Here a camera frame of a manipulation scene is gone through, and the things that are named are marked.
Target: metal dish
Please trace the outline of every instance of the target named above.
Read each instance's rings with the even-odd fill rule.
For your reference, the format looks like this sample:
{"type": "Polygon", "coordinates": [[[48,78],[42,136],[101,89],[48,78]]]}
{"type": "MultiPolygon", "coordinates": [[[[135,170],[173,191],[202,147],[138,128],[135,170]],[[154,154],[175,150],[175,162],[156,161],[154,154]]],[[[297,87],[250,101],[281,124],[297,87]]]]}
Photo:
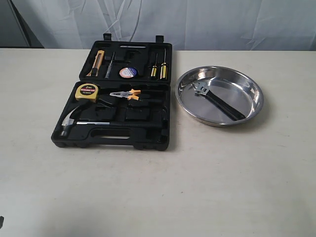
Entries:
{"type": "Polygon", "coordinates": [[[198,121],[222,127],[247,122],[263,107],[263,93],[250,77],[236,70],[217,66],[192,69],[183,74],[176,83],[176,97],[180,105],[198,121]],[[245,118],[232,120],[203,96],[197,96],[194,82],[202,82],[217,97],[235,108],[245,118]]]}

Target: case latch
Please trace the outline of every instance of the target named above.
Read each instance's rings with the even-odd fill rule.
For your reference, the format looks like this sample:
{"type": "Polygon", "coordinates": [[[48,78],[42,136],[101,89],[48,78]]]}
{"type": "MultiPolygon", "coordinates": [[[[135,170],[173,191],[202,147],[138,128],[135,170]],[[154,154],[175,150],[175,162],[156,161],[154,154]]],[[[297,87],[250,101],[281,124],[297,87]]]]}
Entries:
{"type": "Polygon", "coordinates": [[[156,43],[163,43],[163,36],[156,36],[156,43]]]}
{"type": "Polygon", "coordinates": [[[112,34],[110,34],[110,33],[104,33],[103,34],[103,40],[105,40],[105,41],[111,41],[112,39],[112,34]]]}

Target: tape measure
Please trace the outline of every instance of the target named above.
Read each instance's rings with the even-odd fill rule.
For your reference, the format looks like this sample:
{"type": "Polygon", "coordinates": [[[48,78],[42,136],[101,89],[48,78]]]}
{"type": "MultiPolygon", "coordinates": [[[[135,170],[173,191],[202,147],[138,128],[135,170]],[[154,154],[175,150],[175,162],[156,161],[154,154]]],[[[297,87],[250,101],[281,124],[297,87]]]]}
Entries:
{"type": "Polygon", "coordinates": [[[76,100],[89,99],[95,103],[97,101],[98,91],[99,88],[95,84],[82,84],[77,88],[75,98],[76,100]]]}

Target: black plastic case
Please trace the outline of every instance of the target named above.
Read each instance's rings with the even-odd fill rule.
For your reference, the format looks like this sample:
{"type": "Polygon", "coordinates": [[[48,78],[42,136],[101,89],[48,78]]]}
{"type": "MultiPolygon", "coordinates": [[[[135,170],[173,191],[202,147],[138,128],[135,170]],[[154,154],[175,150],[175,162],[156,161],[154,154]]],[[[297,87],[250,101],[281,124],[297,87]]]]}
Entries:
{"type": "Polygon", "coordinates": [[[104,34],[104,40],[96,41],[80,72],[67,104],[51,135],[58,147],[86,147],[89,144],[131,145],[136,149],[156,149],[164,151],[169,144],[170,131],[170,81],[172,45],[163,43],[163,36],[156,36],[156,42],[111,41],[111,34],[104,34]],[[98,76],[87,76],[93,66],[98,50],[104,50],[104,59],[98,76]],[[115,52],[110,78],[106,71],[115,52]],[[161,64],[167,64],[166,80],[160,80],[161,64]],[[151,72],[157,57],[157,75],[151,72]],[[137,76],[124,79],[119,75],[122,68],[133,67],[137,76]],[[76,100],[77,88],[84,83],[98,86],[96,103],[85,99],[76,100]],[[127,100],[110,96],[111,92],[141,90],[142,101],[127,100]],[[75,121],[112,122],[114,125],[74,124],[67,137],[62,137],[62,121],[66,115],[81,105],[80,110],[71,115],[75,121]]]}

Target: tape measure label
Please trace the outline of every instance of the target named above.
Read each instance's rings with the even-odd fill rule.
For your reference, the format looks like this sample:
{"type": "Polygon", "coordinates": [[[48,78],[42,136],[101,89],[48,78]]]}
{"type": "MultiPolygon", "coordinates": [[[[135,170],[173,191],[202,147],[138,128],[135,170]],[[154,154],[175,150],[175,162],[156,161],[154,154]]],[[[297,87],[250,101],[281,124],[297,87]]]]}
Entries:
{"type": "Polygon", "coordinates": [[[82,95],[92,95],[95,92],[96,88],[92,85],[85,85],[80,89],[82,95]]]}

